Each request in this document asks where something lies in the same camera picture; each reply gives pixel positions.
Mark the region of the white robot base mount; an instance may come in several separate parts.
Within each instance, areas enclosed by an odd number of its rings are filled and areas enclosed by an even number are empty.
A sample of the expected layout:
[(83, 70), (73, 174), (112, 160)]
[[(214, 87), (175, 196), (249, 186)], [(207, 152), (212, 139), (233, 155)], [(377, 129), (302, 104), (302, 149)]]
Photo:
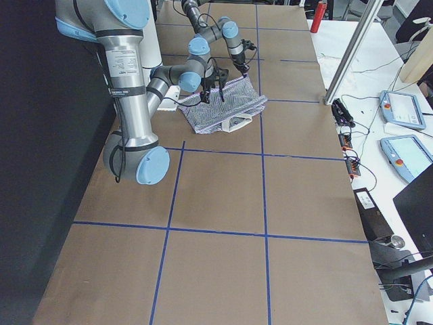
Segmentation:
[[(147, 1), (150, 14), (147, 24), (143, 28), (143, 40), (139, 44), (139, 54), (141, 57), (141, 65), (143, 69), (143, 77), (145, 85), (150, 82), (150, 72), (153, 68), (162, 65), (162, 57), (160, 53), (160, 46), (158, 42), (158, 35), (155, 27), (154, 11), (152, 9), (152, 2)], [(178, 105), (173, 101), (178, 101), (180, 95), (179, 86), (170, 86), (165, 99), (159, 105), (158, 110), (161, 111), (175, 111)]]

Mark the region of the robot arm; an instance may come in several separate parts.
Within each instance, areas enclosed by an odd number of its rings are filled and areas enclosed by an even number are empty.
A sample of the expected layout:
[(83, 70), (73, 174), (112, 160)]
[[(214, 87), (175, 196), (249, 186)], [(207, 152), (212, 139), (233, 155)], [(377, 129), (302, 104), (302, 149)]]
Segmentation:
[(120, 122), (104, 148), (104, 164), (120, 182), (132, 179), (153, 185), (166, 175), (170, 156), (152, 131), (151, 118), (170, 86), (193, 93), (201, 88), (207, 102), (210, 90), (227, 79), (227, 70), (212, 63), (210, 43), (200, 31), (202, 1), (182, 1), (184, 13), (196, 28), (182, 65), (157, 66), (145, 82), (140, 47), (146, 46), (143, 29), (151, 20), (147, 1), (56, 1), (55, 20), (61, 34), (104, 47), (102, 66), (108, 91)]
[(238, 25), (231, 18), (223, 16), (213, 25), (208, 25), (204, 21), (205, 14), (200, 12), (199, 6), (208, 1), (182, 0), (181, 7), (183, 13), (189, 19), (194, 32), (205, 38), (211, 44), (219, 39), (224, 39), (227, 51), (235, 68), (246, 76), (250, 67), (246, 62), (246, 50), (256, 50), (255, 44), (250, 40), (244, 39), (239, 31)]

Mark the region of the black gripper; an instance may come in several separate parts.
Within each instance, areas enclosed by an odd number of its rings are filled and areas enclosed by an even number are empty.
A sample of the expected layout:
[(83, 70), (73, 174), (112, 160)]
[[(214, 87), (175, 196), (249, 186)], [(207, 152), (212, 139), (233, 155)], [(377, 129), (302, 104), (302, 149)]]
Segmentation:
[(200, 101), (205, 104), (210, 103), (210, 92), (212, 88), (216, 87), (216, 84), (219, 85), (219, 95), (221, 101), (224, 102), (223, 89), (227, 79), (229, 77), (229, 70), (225, 68), (213, 68), (212, 74), (209, 77), (202, 78), (201, 86), (202, 91), (200, 92)]
[[(240, 74), (243, 77), (247, 77), (250, 70), (249, 62), (256, 55), (256, 46), (253, 42), (251, 42), (251, 40), (245, 40), (245, 39), (241, 40), (241, 45), (242, 45), (242, 49), (238, 54), (231, 54), (231, 61), (235, 66), (235, 68), (240, 72)], [(246, 55), (245, 55), (245, 52), (247, 50), (254, 51), (252, 58), (249, 61), (246, 60)]]

